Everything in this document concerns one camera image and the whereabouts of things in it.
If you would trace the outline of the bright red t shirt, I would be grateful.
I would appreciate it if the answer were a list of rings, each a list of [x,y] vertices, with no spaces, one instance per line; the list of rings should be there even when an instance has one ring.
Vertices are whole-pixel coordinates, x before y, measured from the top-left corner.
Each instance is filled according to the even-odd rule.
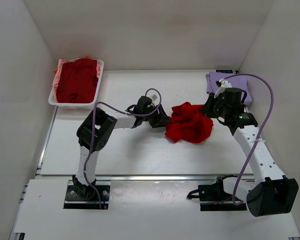
[[[186,141],[200,144],[211,136],[214,123],[200,109],[203,104],[185,102],[173,106],[169,117],[171,123],[165,125],[165,136],[172,142]]]

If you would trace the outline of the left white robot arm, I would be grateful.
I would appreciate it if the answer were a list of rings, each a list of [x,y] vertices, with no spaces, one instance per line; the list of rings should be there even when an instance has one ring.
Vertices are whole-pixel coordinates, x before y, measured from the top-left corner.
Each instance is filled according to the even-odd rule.
[[[134,129],[148,122],[152,128],[162,128],[172,121],[162,105],[155,104],[154,96],[141,96],[137,104],[125,111],[114,112],[95,107],[79,126],[76,136],[80,147],[78,171],[72,176],[75,192],[85,201],[101,198],[96,187],[96,166],[100,151],[106,146],[112,132],[116,129]]]

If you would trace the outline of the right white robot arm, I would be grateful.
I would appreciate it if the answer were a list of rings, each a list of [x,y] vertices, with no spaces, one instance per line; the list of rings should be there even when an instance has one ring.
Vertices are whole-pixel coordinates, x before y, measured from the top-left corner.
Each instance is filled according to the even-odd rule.
[[[247,92],[236,87],[227,87],[217,94],[210,92],[200,112],[229,128],[247,158],[254,181],[242,180],[240,175],[219,176],[215,183],[201,184],[190,191],[187,199],[200,200],[205,211],[222,211],[221,204],[232,201],[255,217],[287,214],[292,210],[299,185],[275,163],[254,115],[245,111],[246,97]]]

